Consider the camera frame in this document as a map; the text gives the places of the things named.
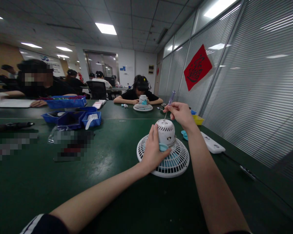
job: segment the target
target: red paper decoration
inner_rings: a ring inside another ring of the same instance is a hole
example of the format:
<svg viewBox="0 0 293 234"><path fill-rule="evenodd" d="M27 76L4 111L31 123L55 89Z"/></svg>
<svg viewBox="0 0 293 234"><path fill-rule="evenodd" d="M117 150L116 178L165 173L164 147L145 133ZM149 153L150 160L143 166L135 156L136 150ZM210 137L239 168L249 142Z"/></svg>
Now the red paper decoration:
<svg viewBox="0 0 293 234"><path fill-rule="evenodd" d="M190 91L192 87L212 69L212 67L204 45L202 45L183 72L185 74L188 90Z"/></svg>

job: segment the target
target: cable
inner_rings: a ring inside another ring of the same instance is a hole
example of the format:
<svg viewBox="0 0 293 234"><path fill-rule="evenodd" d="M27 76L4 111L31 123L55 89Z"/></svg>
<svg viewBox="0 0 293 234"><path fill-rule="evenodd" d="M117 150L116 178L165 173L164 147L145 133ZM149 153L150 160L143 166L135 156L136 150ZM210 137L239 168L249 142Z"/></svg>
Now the cable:
<svg viewBox="0 0 293 234"><path fill-rule="evenodd" d="M230 157L229 155L227 155L225 152L222 152L227 158L229 158L231 161L235 162L236 164L239 165L239 167L241 168L245 168L244 166L242 166L241 164L239 164L237 161L235 161L232 157ZM293 207L290 206L290 204L288 204L279 194L277 194L272 188L270 188L268 185L266 185L263 181L261 181L256 175L254 175L253 173L251 173L251 175L255 180L258 180L259 182L261 182L264 186L266 186L271 192L273 192L277 197L279 197L292 211L293 211Z"/></svg>

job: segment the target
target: small white fan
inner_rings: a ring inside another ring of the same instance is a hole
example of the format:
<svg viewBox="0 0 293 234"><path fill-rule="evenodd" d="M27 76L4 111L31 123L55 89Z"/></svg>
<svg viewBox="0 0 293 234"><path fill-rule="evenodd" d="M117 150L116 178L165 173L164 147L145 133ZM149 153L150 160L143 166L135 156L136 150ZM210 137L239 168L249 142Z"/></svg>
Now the small white fan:
<svg viewBox="0 0 293 234"><path fill-rule="evenodd" d="M175 137L175 127L170 120L158 120L159 142L172 149L170 154L152 172L163 178L173 178L183 174L189 166L190 156L184 144ZM137 157L142 161L146 141L149 135L143 137L137 146Z"/></svg>

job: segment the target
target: black cable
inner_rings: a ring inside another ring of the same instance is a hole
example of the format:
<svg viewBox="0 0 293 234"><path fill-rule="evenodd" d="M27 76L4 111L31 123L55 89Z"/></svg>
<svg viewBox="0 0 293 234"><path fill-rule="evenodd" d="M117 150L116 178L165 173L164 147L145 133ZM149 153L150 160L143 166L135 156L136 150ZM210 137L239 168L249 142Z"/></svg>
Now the black cable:
<svg viewBox="0 0 293 234"><path fill-rule="evenodd" d="M222 152L227 158L229 158L231 161L235 162L236 164L239 165L239 167L243 167L241 164L239 164L237 161L235 161L232 157L230 157L229 155L227 155L225 152ZM271 192L273 192L277 197L279 197L288 207L290 207L290 209L293 211L293 207L290 206L290 204L288 204L279 194L277 194L277 192L275 192L272 188L270 188L268 185L266 185L263 181L261 181L256 175L254 175L252 173L252 175L255 177L256 180L258 180L259 182L261 182L264 186L266 186Z"/></svg>

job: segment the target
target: power strip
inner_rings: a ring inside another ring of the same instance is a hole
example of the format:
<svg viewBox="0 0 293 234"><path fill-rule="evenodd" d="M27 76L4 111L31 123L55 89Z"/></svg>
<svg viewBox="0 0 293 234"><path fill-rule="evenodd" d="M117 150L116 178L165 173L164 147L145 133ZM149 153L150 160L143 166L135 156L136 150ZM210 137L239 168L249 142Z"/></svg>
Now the power strip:
<svg viewBox="0 0 293 234"><path fill-rule="evenodd" d="M210 138L209 136L207 136L205 133L201 132L205 143L207 145L208 150L213 153L213 154L217 154L217 153L221 153L226 151L225 148L223 148L220 144L218 144L216 141L214 141L212 138Z"/></svg>

